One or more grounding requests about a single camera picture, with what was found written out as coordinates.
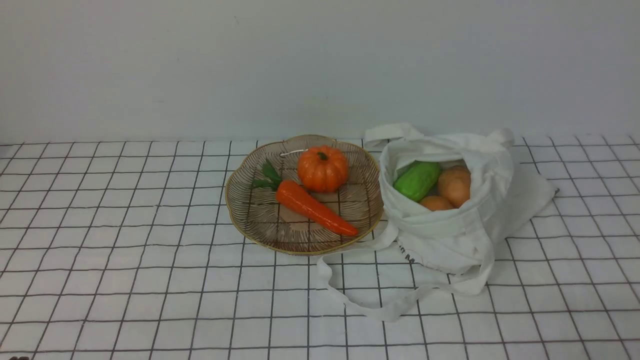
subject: cucumber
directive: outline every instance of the cucumber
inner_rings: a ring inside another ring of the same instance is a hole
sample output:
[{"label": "cucumber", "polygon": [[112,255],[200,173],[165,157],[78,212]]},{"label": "cucumber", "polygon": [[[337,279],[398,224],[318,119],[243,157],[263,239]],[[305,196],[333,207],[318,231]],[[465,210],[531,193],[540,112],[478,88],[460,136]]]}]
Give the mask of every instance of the cucumber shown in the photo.
[{"label": "cucumber", "polygon": [[394,189],[409,199],[418,202],[438,182],[442,169],[440,164],[416,161],[394,182]]}]

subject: wire basket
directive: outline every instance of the wire basket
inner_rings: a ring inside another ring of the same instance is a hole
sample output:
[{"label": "wire basket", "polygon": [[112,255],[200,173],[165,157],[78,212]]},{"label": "wire basket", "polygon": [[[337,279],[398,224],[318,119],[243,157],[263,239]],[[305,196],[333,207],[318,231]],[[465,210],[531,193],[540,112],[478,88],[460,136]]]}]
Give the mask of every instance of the wire basket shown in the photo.
[{"label": "wire basket", "polygon": [[[265,179],[262,164],[268,159],[283,179],[300,183],[298,159],[309,147],[329,145],[349,161],[349,179],[335,193],[311,193],[358,229],[356,236],[341,236],[279,205],[275,192],[252,189],[254,179]],[[335,251],[367,236],[383,211],[376,160],[363,148],[319,135],[302,135],[255,149],[228,180],[225,197],[232,223],[245,237],[275,251],[314,255]]]}]

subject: white checkered tablecloth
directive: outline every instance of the white checkered tablecloth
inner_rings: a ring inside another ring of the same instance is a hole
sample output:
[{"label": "white checkered tablecloth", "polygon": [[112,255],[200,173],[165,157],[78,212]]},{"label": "white checkered tablecloth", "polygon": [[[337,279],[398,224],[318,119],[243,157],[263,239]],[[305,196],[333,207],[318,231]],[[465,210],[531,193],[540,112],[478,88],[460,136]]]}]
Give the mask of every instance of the white checkered tablecloth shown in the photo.
[{"label": "white checkered tablecloth", "polygon": [[[487,291],[396,323],[231,225],[223,185],[265,142],[1,146],[0,359],[640,359],[639,142],[518,139],[557,197],[497,249]],[[397,249],[335,263],[365,304],[429,274]]]}]

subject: carrot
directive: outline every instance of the carrot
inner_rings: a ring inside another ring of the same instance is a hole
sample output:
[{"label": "carrot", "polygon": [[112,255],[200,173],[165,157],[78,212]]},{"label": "carrot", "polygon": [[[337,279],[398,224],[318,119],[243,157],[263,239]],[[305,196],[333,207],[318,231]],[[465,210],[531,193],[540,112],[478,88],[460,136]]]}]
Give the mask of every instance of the carrot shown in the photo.
[{"label": "carrot", "polygon": [[267,160],[262,172],[268,180],[254,180],[254,188],[270,188],[276,191],[276,201],[287,209],[304,215],[336,234],[356,236],[358,229],[346,222],[330,208],[315,200],[295,181],[282,180]]}]

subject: canvas bag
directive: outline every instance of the canvas bag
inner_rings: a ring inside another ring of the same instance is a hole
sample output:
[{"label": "canvas bag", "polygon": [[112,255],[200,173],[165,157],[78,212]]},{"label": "canvas bag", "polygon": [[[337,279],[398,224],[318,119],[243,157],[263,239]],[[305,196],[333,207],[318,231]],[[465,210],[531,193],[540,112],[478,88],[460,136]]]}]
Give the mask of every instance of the canvas bag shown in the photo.
[{"label": "canvas bag", "polygon": [[[542,210],[556,190],[540,175],[524,172],[514,164],[508,151],[514,139],[508,129],[489,136],[424,136],[410,124],[391,124],[365,134],[369,147],[392,139],[397,140],[386,144],[380,156],[379,181],[387,227],[374,240],[321,256],[317,262],[319,286],[326,288],[335,300],[350,311],[391,322],[432,291],[480,293],[493,268],[495,246]],[[414,161],[445,165],[460,160],[471,172],[471,198],[460,209],[433,212],[393,188],[398,171]],[[406,259],[456,276],[450,284],[437,281],[420,284],[377,308],[351,301],[330,284],[332,269],[324,260],[326,256],[381,250],[396,240]]]}]

